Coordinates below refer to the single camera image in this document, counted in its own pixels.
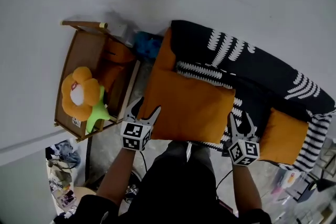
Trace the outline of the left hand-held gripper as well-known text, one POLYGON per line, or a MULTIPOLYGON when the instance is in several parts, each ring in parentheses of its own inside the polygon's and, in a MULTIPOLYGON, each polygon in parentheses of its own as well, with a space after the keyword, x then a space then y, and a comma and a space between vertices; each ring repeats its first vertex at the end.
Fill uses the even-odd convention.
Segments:
POLYGON ((151 139, 153 125, 155 124, 161 106, 157 106, 149 117, 137 120, 139 110, 143 104, 144 97, 134 100, 125 110, 124 119, 121 125, 122 147, 133 151, 143 151, 151 139))

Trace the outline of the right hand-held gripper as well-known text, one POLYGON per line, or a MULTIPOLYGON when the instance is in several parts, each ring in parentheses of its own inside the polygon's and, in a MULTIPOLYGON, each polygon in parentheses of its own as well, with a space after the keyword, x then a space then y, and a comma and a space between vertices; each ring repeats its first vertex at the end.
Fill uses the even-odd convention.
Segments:
MULTIPOLYGON (((257 140, 255 134, 255 126, 249 114, 246 112, 246 117, 250 126, 250 132, 246 135, 248 140, 257 140)), ((236 140, 229 148, 228 152, 233 165, 249 166, 254 161, 260 158, 259 143, 239 139, 240 133, 237 130, 237 124, 232 112, 229 113, 229 130, 232 135, 232 140, 236 140)))

